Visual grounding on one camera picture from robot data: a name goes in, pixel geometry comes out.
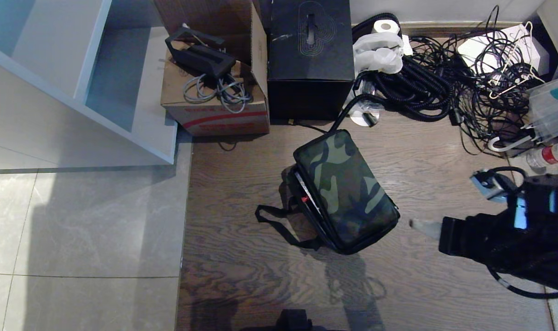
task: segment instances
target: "gray cable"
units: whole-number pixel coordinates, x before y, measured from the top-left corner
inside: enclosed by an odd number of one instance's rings
[[[237,82],[232,75],[226,74],[226,76],[218,79],[218,84],[211,92],[211,94],[204,94],[203,78],[205,74],[191,78],[183,85],[183,96],[184,99],[189,103],[205,103],[215,97],[218,97],[222,106],[228,110],[230,113],[238,114],[244,110],[246,104],[252,100],[251,94],[249,94],[244,88],[243,82]],[[189,96],[189,90],[195,86],[197,90],[196,97]],[[242,106],[240,110],[234,111],[230,108],[230,105],[237,105],[241,103]]]

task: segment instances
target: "toilet paper roll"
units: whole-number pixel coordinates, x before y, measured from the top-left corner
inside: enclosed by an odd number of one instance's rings
[[[373,24],[373,33],[376,32],[399,32],[399,25],[391,19],[379,19]]]

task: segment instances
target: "black box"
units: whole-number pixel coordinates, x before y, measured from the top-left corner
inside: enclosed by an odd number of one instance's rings
[[[268,91],[273,119],[334,120],[354,82],[347,0],[275,0]]]

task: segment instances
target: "white cabinet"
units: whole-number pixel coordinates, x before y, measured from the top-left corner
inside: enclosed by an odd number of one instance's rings
[[[0,0],[0,168],[173,163],[154,17],[150,0]]]

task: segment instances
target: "gray tile floor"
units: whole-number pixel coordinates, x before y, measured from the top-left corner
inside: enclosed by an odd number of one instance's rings
[[[180,141],[175,166],[0,173],[0,331],[174,329]]]

